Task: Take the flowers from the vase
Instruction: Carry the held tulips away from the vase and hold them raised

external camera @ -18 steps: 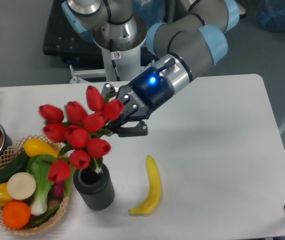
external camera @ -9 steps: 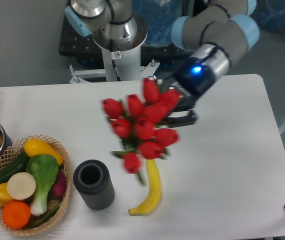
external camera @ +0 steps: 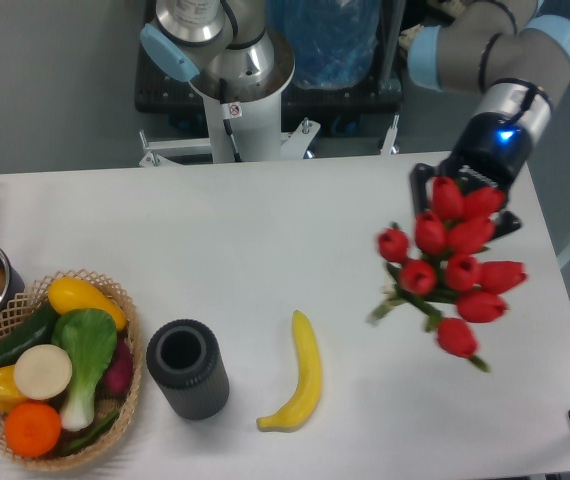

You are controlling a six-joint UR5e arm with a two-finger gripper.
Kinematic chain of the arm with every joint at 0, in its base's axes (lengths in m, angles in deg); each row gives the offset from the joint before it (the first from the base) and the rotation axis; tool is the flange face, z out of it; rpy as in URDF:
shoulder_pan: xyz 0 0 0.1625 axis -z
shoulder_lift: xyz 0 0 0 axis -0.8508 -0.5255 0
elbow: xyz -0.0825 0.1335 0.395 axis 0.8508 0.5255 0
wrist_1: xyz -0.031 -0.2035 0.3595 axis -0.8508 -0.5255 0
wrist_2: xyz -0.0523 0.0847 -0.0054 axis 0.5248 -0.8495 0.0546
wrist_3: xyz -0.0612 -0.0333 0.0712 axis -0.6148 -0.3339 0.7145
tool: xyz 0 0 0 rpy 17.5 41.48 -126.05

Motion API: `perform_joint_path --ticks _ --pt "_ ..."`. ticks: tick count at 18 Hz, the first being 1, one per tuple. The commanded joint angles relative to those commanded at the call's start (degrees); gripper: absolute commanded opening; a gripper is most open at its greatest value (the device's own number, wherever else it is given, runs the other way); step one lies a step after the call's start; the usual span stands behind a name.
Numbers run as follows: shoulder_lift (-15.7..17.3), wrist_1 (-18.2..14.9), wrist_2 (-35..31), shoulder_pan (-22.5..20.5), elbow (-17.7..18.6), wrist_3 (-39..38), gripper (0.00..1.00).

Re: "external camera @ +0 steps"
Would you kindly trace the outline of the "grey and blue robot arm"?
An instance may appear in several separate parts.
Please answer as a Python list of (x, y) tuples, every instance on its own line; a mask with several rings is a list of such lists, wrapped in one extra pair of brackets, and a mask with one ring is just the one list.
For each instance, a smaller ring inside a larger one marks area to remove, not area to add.
[[(508, 192), (570, 84), (570, 21), (540, 15), (536, 1), (476, 1), (450, 26), (428, 27), (407, 57), (418, 86), (478, 92), (481, 103), (450, 155), (410, 175), (416, 213), (429, 181), (456, 180), (465, 192)], [(294, 53), (266, 25), (261, 1), (160, 1), (140, 42), (170, 78), (203, 99), (215, 162), (294, 159), (301, 133), (281, 131), (281, 94)]]

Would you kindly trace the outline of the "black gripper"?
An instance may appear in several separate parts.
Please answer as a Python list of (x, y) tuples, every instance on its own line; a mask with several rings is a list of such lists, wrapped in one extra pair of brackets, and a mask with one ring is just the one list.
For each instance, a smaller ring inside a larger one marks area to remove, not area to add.
[[(417, 163), (409, 175), (414, 215), (431, 209), (428, 186), (437, 176), (463, 179), (466, 192), (491, 186), (508, 193), (534, 147), (529, 132), (498, 113), (474, 116), (450, 155), (440, 164)], [(513, 212), (501, 210), (493, 220), (492, 241), (522, 227)]]

